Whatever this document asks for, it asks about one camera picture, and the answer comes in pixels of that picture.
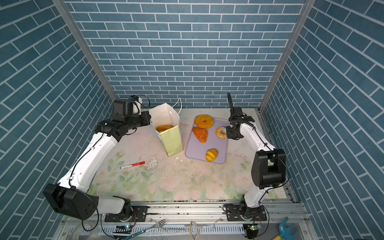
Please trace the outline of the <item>striped yellow bun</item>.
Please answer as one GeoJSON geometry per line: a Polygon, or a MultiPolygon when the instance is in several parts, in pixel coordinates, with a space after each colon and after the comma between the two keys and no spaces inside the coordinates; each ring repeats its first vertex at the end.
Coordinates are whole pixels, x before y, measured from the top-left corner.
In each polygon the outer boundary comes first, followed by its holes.
{"type": "Polygon", "coordinates": [[[219,152],[216,149],[210,149],[206,153],[206,160],[208,162],[213,162],[219,155],[219,152]]]}

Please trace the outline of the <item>floral paper bag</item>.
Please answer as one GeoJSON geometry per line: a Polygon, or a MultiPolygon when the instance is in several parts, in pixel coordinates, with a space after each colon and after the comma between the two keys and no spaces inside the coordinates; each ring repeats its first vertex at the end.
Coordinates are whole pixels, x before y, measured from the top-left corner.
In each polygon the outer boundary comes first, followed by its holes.
{"type": "Polygon", "coordinates": [[[159,133],[156,131],[168,157],[180,153],[183,150],[183,143],[180,131],[180,116],[183,107],[181,98],[171,106],[167,103],[150,109],[151,123],[155,130],[161,125],[171,125],[173,128],[159,133]]]}

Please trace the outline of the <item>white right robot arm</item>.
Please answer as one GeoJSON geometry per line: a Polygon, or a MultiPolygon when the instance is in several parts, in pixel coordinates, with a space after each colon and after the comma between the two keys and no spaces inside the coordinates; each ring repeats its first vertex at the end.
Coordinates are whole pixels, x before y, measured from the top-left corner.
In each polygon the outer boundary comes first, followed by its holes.
{"type": "Polygon", "coordinates": [[[230,120],[227,138],[245,138],[255,150],[251,169],[253,183],[242,202],[246,210],[259,208],[262,199],[270,190],[282,187],[289,181],[286,153],[282,149],[276,149],[256,125],[245,121],[244,118],[230,120]]]}

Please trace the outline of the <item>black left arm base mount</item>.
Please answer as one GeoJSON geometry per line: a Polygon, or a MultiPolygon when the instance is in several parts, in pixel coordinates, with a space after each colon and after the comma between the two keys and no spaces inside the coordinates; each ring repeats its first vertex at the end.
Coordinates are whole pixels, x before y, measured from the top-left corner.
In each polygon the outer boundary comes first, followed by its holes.
{"type": "Polygon", "coordinates": [[[120,214],[106,214],[105,222],[107,223],[134,223],[145,222],[148,206],[131,206],[123,210],[120,214]]]}

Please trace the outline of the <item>orange ring bread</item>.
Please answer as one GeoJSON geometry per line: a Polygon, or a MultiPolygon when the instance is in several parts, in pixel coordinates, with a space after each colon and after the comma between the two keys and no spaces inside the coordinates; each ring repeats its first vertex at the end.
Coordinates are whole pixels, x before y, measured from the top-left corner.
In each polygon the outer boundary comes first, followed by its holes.
{"type": "Polygon", "coordinates": [[[210,129],[214,125],[214,119],[210,115],[199,115],[195,118],[198,128],[210,129]]]}

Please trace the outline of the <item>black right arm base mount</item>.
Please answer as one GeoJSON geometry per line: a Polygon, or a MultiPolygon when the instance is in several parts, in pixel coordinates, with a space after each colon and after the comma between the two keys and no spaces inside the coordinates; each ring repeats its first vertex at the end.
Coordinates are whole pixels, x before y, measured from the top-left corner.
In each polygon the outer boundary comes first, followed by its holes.
{"type": "Polygon", "coordinates": [[[249,208],[245,205],[225,204],[222,206],[227,221],[266,221],[267,215],[263,207],[249,208]]]}

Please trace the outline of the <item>large sesame oval bread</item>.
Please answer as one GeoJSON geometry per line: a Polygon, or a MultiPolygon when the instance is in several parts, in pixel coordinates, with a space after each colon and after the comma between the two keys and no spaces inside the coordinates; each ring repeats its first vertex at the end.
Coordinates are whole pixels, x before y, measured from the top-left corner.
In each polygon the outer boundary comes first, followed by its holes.
{"type": "Polygon", "coordinates": [[[158,126],[156,128],[156,131],[159,132],[159,133],[162,133],[162,132],[167,131],[167,130],[169,130],[171,128],[173,128],[173,126],[171,126],[171,125],[161,125],[161,126],[158,126]]]}

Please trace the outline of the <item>dark orange crusty bread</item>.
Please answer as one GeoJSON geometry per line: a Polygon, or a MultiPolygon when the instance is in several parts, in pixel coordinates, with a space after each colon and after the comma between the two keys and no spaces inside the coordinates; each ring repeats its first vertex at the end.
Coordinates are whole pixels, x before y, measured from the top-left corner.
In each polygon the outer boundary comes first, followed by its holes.
{"type": "Polygon", "coordinates": [[[203,144],[207,142],[208,131],[204,128],[194,127],[193,133],[196,136],[197,140],[203,144]]]}

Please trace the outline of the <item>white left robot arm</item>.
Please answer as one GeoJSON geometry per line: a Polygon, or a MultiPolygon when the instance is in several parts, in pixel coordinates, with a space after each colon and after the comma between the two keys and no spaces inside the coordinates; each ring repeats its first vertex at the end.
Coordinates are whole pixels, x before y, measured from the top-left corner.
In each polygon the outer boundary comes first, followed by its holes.
{"type": "Polygon", "coordinates": [[[48,184],[43,194],[54,212],[87,220],[92,215],[112,214],[121,221],[132,217],[131,201],[122,197],[98,197],[87,192],[101,163],[128,131],[150,124],[148,111],[133,116],[114,116],[98,123],[87,149],[56,183],[48,184]]]}

